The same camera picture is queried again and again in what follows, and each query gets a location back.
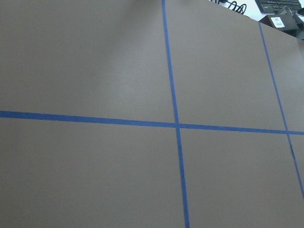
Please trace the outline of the black keyboard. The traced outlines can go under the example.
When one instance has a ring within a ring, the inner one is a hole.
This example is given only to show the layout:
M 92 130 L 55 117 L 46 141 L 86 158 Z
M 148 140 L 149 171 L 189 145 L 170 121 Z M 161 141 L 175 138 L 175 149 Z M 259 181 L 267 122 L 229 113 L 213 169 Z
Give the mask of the black keyboard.
M 276 13 L 284 7 L 288 7 L 292 12 L 302 9 L 298 0 L 255 0 L 261 13 Z

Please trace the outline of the black label printer box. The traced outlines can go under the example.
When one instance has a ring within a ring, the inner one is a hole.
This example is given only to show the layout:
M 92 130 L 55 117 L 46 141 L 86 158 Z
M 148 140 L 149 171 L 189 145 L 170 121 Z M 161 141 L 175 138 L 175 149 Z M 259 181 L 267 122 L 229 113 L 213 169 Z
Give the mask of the black label printer box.
M 299 29 L 293 16 L 289 14 L 266 15 L 259 22 L 285 33 Z

